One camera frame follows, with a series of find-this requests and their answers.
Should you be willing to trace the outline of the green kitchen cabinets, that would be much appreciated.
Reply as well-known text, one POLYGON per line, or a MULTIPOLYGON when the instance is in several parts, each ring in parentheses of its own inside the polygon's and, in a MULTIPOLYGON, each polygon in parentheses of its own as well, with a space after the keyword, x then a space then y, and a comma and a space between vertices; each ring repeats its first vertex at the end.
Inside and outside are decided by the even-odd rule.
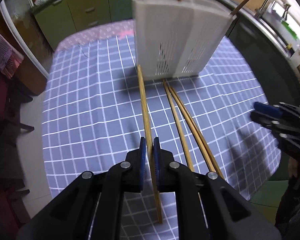
POLYGON ((44 37, 55 50, 66 37, 95 26, 132 18, 131 0, 47 0, 32 8, 44 37))

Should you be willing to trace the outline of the blue checkered tablecloth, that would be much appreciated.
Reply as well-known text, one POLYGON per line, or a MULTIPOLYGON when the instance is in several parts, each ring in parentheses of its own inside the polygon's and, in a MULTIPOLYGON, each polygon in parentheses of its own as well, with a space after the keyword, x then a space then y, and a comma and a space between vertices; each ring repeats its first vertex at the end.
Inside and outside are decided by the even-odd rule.
MULTIPOLYGON (((51 195, 83 171, 102 173, 123 161, 144 135, 132 20, 94 27, 56 51, 45 89, 43 158, 51 195)), ((224 37, 204 69, 171 79, 225 180, 245 199, 275 173, 281 152, 271 133, 251 122, 267 98, 240 52, 224 37)))

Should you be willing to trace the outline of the dark wooden chopstick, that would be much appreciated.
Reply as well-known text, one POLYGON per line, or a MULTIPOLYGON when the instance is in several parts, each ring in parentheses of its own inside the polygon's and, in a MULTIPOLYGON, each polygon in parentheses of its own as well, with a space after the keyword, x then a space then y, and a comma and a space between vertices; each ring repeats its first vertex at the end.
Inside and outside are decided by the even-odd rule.
POLYGON ((250 0, 243 0, 241 3, 239 3, 239 5, 237 7, 235 7, 235 9, 230 13, 231 16, 236 15, 239 10, 249 2, 250 0))

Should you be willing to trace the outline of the chrome sink faucet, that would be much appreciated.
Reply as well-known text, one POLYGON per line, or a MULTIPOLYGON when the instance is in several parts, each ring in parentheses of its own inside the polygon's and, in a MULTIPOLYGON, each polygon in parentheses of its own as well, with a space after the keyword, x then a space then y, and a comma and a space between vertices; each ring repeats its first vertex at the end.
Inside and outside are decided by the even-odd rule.
POLYGON ((291 5, 288 3, 287 0, 264 0, 262 5, 255 10, 256 13, 254 17, 256 19, 261 18, 268 9, 272 11, 276 3, 280 4, 280 6, 284 9, 283 14, 280 18, 286 21, 288 16, 288 11, 291 7, 291 5))

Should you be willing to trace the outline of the sliding glass door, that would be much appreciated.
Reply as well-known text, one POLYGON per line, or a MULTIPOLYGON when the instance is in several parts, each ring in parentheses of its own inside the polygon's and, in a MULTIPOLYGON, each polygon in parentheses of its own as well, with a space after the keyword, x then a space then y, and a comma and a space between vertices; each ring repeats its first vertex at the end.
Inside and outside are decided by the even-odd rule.
POLYGON ((31 12, 32 7, 32 0, 2 0, 0 12, 21 51, 47 78, 53 51, 31 12))

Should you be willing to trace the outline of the white plastic utensil holder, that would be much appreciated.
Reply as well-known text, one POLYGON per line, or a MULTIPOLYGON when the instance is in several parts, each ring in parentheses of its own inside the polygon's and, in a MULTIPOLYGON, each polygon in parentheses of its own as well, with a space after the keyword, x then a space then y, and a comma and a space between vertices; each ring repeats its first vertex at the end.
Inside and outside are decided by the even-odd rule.
POLYGON ((198 75, 236 18, 216 0, 132 0, 144 80, 198 75))

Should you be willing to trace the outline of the purple plaid apron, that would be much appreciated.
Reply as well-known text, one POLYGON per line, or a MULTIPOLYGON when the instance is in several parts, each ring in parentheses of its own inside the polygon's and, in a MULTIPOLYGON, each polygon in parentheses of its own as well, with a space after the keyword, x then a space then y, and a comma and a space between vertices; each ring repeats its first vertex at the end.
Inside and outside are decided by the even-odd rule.
POLYGON ((24 56, 0 34, 0 71, 2 74, 11 79, 23 60, 24 56))

